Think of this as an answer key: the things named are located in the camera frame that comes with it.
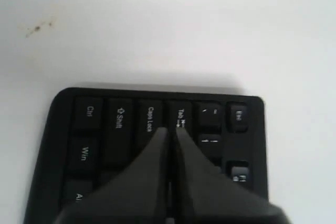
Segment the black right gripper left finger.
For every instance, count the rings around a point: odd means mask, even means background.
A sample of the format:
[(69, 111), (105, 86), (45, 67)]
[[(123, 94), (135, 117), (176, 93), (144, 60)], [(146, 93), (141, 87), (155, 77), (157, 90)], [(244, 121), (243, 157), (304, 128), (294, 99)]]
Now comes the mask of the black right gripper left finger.
[(167, 162), (168, 130), (160, 127), (124, 171), (66, 206), (55, 223), (165, 223)]

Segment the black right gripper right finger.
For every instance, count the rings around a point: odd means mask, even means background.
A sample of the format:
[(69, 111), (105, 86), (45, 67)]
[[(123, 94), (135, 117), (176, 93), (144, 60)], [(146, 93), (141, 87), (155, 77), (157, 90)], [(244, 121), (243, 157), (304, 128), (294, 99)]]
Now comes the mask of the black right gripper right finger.
[(175, 130), (176, 223), (290, 223), (284, 211), (227, 178)]

